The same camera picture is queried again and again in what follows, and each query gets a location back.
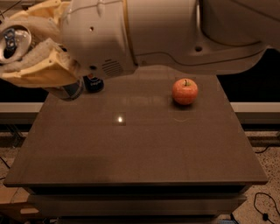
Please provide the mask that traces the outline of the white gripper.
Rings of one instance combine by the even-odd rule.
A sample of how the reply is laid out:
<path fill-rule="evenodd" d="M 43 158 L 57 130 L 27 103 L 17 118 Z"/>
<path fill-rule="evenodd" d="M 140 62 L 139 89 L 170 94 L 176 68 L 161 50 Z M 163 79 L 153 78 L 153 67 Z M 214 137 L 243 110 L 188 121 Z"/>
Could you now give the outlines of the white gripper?
<path fill-rule="evenodd" d="M 124 0 L 47 0 L 6 18 L 0 32 L 12 26 L 23 26 L 36 39 L 44 40 L 21 61 L 1 67 L 0 78 L 18 87 L 73 84 L 79 79 L 80 67 L 83 75 L 104 80 L 133 74 L 137 69 L 128 40 Z M 69 54 L 57 44 L 61 40 Z"/>

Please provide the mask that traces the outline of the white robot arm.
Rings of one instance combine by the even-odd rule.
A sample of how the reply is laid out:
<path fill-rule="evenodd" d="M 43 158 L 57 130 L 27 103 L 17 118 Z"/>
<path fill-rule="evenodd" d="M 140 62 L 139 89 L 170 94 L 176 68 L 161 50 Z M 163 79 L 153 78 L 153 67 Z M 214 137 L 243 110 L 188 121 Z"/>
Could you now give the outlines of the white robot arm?
<path fill-rule="evenodd" d="M 280 0 L 46 0 L 3 21 L 1 77 L 52 88 L 154 65 L 234 74 L 270 46 Z"/>

